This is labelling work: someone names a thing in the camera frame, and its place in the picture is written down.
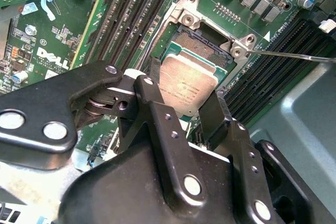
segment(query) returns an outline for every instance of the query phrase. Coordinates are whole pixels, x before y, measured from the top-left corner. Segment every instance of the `silver screw head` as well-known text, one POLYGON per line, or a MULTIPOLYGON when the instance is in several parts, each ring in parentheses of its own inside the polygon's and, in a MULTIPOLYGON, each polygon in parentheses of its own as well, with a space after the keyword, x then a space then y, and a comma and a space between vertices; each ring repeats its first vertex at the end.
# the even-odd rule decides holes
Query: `silver screw head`
POLYGON ((185 176, 184 186, 191 195, 199 195, 201 193, 201 185, 193 176, 185 176))
POLYGON ((5 112, 0 115, 0 127, 4 129, 17 129, 25 123, 25 118, 17 112, 5 112))
POLYGON ((108 73, 111 73, 111 74, 117 73, 117 69, 114 66, 107 66, 105 69, 108 73))
POLYGON ((28 25, 28 26, 26 26, 26 28, 25 28, 25 32, 26 32, 27 35, 30 35, 30 36, 35 36, 35 35, 37 35, 36 27, 35 27, 35 26, 32 26, 32 25, 28 25))
POLYGON ((150 79, 150 78, 145 78, 145 79, 143 79, 146 83, 148 83, 149 85, 153 85, 154 84, 154 82, 150 79))
POLYGON ((50 122, 43 128, 43 133, 50 139, 59 140, 68 134, 67 128, 64 124, 59 122, 50 122))
POLYGON ((256 210, 260 217, 262 217, 264 220, 271 219, 271 213, 268 210, 267 206, 262 201, 256 200, 254 202, 254 206, 256 207, 256 210))

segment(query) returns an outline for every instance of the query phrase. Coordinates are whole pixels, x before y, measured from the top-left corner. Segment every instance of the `black ram slot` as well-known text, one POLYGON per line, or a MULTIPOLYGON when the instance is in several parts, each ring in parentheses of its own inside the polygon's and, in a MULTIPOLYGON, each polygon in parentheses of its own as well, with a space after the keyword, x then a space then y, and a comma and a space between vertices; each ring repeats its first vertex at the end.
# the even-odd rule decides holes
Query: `black ram slot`
POLYGON ((106 28, 107 34, 101 39, 96 54, 98 60, 106 59, 106 52, 109 46, 114 43, 114 38, 117 34, 118 28, 122 23, 122 17, 132 4, 133 0, 119 0, 116 4, 116 8, 113 10, 113 14, 108 16, 109 22, 106 28))
POLYGON ((109 50, 113 46, 116 46, 119 41, 117 39, 117 37, 119 36, 118 33, 120 32, 119 28, 124 22, 124 16, 128 14, 128 11, 131 9, 131 5, 134 5, 133 0, 124 0, 123 3, 118 4, 117 8, 119 8, 120 11, 118 13, 115 12, 113 18, 111 19, 113 20, 113 22, 110 23, 110 26, 108 28, 109 33, 105 36, 104 42, 101 44, 100 50, 98 52, 99 60, 109 60, 109 50))
POLYGON ((101 40, 104 39, 105 33, 108 31, 107 27, 111 22, 112 15, 110 15, 113 12, 114 5, 116 4, 117 0, 111 0, 108 3, 108 6, 106 8, 106 11, 104 13, 104 18, 102 22, 99 24, 99 28, 97 28, 96 31, 98 31, 97 36, 94 40, 94 43, 91 44, 90 49, 88 50, 86 54, 85 64, 91 62, 93 57, 96 57, 98 54, 95 52, 98 50, 99 45, 102 43, 101 40))
MULTIPOLYGON (((290 52, 295 50, 296 48, 299 48, 299 46, 302 44, 304 39, 306 39, 311 33, 309 32, 309 26, 306 26, 303 28, 302 34, 305 34, 305 36, 295 36, 293 37, 293 40, 289 43, 287 43, 287 46, 285 48, 282 48, 280 51, 282 52, 290 52)), ((230 103, 232 107, 235 108, 235 110, 238 110, 240 108, 240 104, 242 101, 245 101, 247 99, 247 95, 251 95, 251 93, 256 92, 256 90, 260 87, 264 87, 266 85, 266 81, 268 81, 269 78, 272 77, 273 74, 277 72, 283 72, 281 69, 288 69, 287 67, 283 66, 287 62, 287 58, 284 57, 273 57, 269 65, 267 66, 267 71, 262 70, 260 72, 260 75, 256 75, 253 78, 254 85, 248 86, 244 93, 239 95, 239 98, 236 99, 235 102, 230 103)))
MULTIPOLYGON (((285 45, 287 42, 286 38, 293 37, 303 27, 304 24, 301 22, 293 24, 293 29, 284 31, 280 35, 280 38, 277 39, 269 48, 269 50, 280 51, 283 48, 283 45, 285 45)), ((225 99, 227 104, 229 105, 232 101, 239 97, 242 92, 245 92, 245 89, 252 88, 250 83, 255 79, 255 76, 258 76, 260 72, 267 74, 264 69, 273 61, 273 59, 273 56, 260 56, 259 59, 254 63, 253 68, 250 69, 243 77, 241 77, 240 81, 234 86, 232 90, 226 93, 225 99)))
MULTIPOLYGON (((325 49, 327 43, 323 43, 323 38, 321 36, 317 35, 315 38, 310 39, 307 42, 307 45, 310 45, 307 47, 307 49, 302 51, 307 51, 309 54, 319 55, 322 50, 325 49)), ((263 108, 266 106, 269 102, 273 100, 274 97, 276 97, 282 89, 286 87, 286 85, 293 80, 305 67, 307 67, 309 64, 315 64, 311 63, 309 61, 305 60, 298 60, 298 59, 287 59, 288 64, 286 66, 288 67, 287 72, 282 72, 279 77, 274 82, 268 83, 268 87, 264 87, 263 90, 260 90, 259 93, 256 93, 256 101, 253 107, 250 107, 251 109, 249 111, 240 111, 240 114, 238 114, 241 117, 246 118, 245 120, 248 121, 252 119, 252 116, 259 111, 260 108, 263 108)), ((251 101, 246 104, 246 106, 251 106, 251 101)))
POLYGON ((118 59, 118 56, 115 52, 118 51, 118 48, 122 47, 125 43, 127 43, 128 40, 125 39, 126 34, 130 34, 132 31, 131 24, 134 24, 134 22, 138 21, 139 15, 142 13, 143 10, 140 9, 140 7, 145 4, 148 4, 148 0, 136 0, 135 3, 131 3, 133 5, 132 11, 129 14, 129 17, 127 18, 126 22, 124 22, 123 19, 120 19, 120 23, 118 27, 122 24, 122 29, 118 29, 115 31, 115 34, 112 38, 116 36, 116 33, 120 34, 118 36, 117 40, 110 41, 110 43, 107 46, 107 49, 104 53, 103 59, 109 60, 113 65, 115 65, 116 60, 118 59))
POLYGON ((142 40, 143 40, 143 36, 147 33, 147 31, 149 30, 149 28, 151 27, 152 23, 154 22, 157 13, 159 12, 160 8, 162 7, 163 3, 165 0, 155 0, 153 1, 153 3, 150 6, 150 10, 148 11, 148 14, 145 16, 145 19, 142 24, 139 27, 139 31, 136 33, 137 39, 133 40, 131 45, 128 47, 128 50, 126 50, 125 55, 129 55, 127 58, 124 59, 123 63, 122 63, 122 70, 125 70, 129 63, 131 62, 133 56, 135 55, 135 52, 137 51, 137 49, 139 48, 142 40))
MULTIPOLYGON (((296 18, 268 50, 320 55, 334 45, 326 34, 302 17, 296 18)), ((240 80, 225 94, 234 118, 248 123, 277 96, 295 77, 313 62, 284 57, 260 56, 240 80)))
POLYGON ((132 23, 127 26, 128 30, 124 31, 123 36, 121 38, 121 41, 125 41, 124 43, 120 43, 117 48, 113 48, 110 52, 111 58, 111 64, 115 65, 118 57, 120 56, 120 53, 124 49, 126 42, 131 39, 132 31, 136 27, 137 23, 139 22, 139 19, 141 15, 144 13, 144 10, 147 8, 148 3, 150 0, 142 0, 141 5, 138 5, 138 9, 136 10, 136 16, 133 18, 132 23))

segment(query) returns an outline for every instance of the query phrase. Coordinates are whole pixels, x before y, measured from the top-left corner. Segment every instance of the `screw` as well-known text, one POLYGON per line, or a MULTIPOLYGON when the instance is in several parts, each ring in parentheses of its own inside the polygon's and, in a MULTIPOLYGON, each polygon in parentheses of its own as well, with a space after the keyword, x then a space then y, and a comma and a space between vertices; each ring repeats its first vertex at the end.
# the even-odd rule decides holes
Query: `screw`
POLYGON ((0 127, 4 129, 17 129, 25 123, 25 118, 17 112, 5 112, 0 115, 0 127))
POLYGON ((194 17, 189 15, 189 14, 186 14, 183 16, 182 18, 182 24, 185 25, 185 26, 190 26, 194 23, 194 17))
POLYGON ((111 74, 116 74, 117 73, 117 70, 114 66, 107 66, 105 69, 108 73, 111 73, 111 74))
POLYGON ((165 118, 166 120, 170 120, 170 119, 172 118, 172 116, 171 116, 170 114, 166 114, 166 115, 164 116, 164 118, 165 118))
POLYGON ((59 140, 68 134, 68 130, 62 123, 50 122, 44 126, 43 133, 50 139, 59 140))
POLYGON ((252 171, 255 172, 255 173, 258 173, 258 172, 259 172, 258 168, 255 167, 255 166, 252 166, 252 171))
POLYGON ((274 151, 274 147, 270 145, 269 143, 267 143, 266 146, 269 150, 274 151))
POLYGON ((240 57, 241 54, 242 54, 242 53, 241 53, 241 48, 240 48, 240 47, 234 47, 234 48, 232 49, 232 56, 233 56, 234 58, 238 58, 238 57, 240 57))
POLYGON ((30 36, 35 36, 37 34, 36 27, 32 25, 26 26, 25 32, 27 35, 30 35, 30 36))
POLYGON ((256 210, 260 217, 262 217, 264 220, 270 220, 271 219, 271 213, 269 212, 267 206, 260 200, 256 200, 254 202, 254 206, 256 207, 256 210))
POLYGON ((171 136, 172 136, 172 138, 178 138, 179 134, 176 131, 172 131, 171 136))
POLYGON ((184 178, 184 186, 191 195, 199 195, 201 193, 200 183, 192 176, 188 175, 184 178))
POLYGON ((149 85, 153 85, 154 84, 154 82, 151 80, 151 78, 145 78, 144 79, 144 81, 146 82, 146 83, 148 83, 149 85))

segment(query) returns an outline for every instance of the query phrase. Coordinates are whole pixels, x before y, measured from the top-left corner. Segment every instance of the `plastic hole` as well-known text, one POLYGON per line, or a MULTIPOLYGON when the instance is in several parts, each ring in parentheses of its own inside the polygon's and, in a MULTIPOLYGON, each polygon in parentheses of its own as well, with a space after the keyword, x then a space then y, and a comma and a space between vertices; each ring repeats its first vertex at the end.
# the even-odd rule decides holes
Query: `plastic hole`
POLYGON ((127 108, 127 106, 128 106, 128 103, 125 102, 125 101, 121 101, 121 102, 118 103, 118 109, 119 110, 125 110, 127 108))

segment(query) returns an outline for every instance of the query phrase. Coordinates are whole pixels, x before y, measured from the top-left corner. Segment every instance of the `black plastic bracket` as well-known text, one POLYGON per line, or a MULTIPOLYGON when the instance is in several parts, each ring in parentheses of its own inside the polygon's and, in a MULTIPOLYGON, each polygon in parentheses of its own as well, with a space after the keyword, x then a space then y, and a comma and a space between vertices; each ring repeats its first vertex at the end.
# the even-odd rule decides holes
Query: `black plastic bracket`
POLYGON ((241 223, 277 221, 268 191, 263 161, 253 147, 248 130, 232 119, 227 105, 213 92, 200 108, 205 141, 215 153, 228 157, 233 170, 235 218, 241 223))
POLYGON ((335 223, 335 219, 273 143, 260 140, 255 148, 264 160, 270 195, 285 223, 335 223))
POLYGON ((114 67, 109 72, 107 67, 98 61, 0 97, 0 116, 14 112, 24 118, 16 129, 0 127, 0 159, 40 169, 64 166, 77 142, 76 122, 88 99, 122 79, 122 72, 114 67), (66 128, 65 137, 44 134, 52 122, 66 128))
POLYGON ((150 139, 167 204, 179 216, 194 216, 206 203, 207 188, 176 112, 164 104, 159 86, 149 77, 139 76, 134 89, 139 113, 129 128, 119 129, 119 152, 150 139), (196 194, 190 178, 200 188, 196 194))

